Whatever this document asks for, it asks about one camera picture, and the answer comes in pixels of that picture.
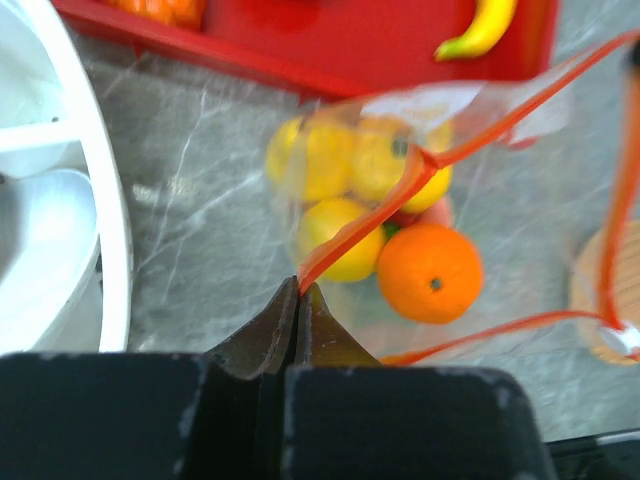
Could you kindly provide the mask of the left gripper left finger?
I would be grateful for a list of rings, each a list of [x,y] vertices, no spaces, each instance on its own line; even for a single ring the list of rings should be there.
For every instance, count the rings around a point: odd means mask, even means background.
[[[226,374],[250,380],[284,363],[298,309],[298,282],[286,278],[266,306],[204,356]]]

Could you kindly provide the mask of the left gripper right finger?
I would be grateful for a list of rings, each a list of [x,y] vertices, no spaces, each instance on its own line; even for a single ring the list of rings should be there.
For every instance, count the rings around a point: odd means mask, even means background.
[[[380,366],[380,361],[334,318],[317,284],[299,301],[294,346],[295,371]]]

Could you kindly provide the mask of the orange tangerine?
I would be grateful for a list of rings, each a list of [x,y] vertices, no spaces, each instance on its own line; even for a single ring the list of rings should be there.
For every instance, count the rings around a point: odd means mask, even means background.
[[[399,316],[444,325],[460,318],[483,289],[484,273],[473,243],[438,224],[396,233],[377,262],[381,295]]]

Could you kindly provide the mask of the clear zip bag orange zipper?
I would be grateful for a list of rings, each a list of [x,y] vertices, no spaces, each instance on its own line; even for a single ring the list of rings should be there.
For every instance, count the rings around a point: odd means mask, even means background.
[[[639,327],[614,300],[614,265],[639,221],[639,35],[580,52],[526,82],[431,83],[300,115],[409,142],[404,174],[381,202],[349,190],[302,202],[274,187],[298,292],[317,284],[332,315],[380,363],[605,344],[636,363]],[[446,167],[451,228],[477,249],[483,289],[457,320],[399,316],[381,295],[377,262],[407,227],[387,220]],[[568,287],[582,246],[602,232],[594,311],[572,310]]]

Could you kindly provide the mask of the yellow fruit front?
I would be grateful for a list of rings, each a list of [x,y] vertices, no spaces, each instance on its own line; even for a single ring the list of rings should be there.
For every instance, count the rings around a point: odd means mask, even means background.
[[[271,137],[266,175],[274,187],[305,203],[340,197],[349,190],[355,144],[348,128],[295,117]]]

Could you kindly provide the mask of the yellow orange fruit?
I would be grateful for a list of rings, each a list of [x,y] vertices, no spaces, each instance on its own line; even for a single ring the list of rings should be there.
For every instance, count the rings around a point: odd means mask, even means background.
[[[405,137],[361,133],[351,157],[351,190],[363,200],[381,202],[403,176],[409,154]],[[410,214],[424,212],[447,193],[452,179],[452,167],[437,171],[401,210]]]

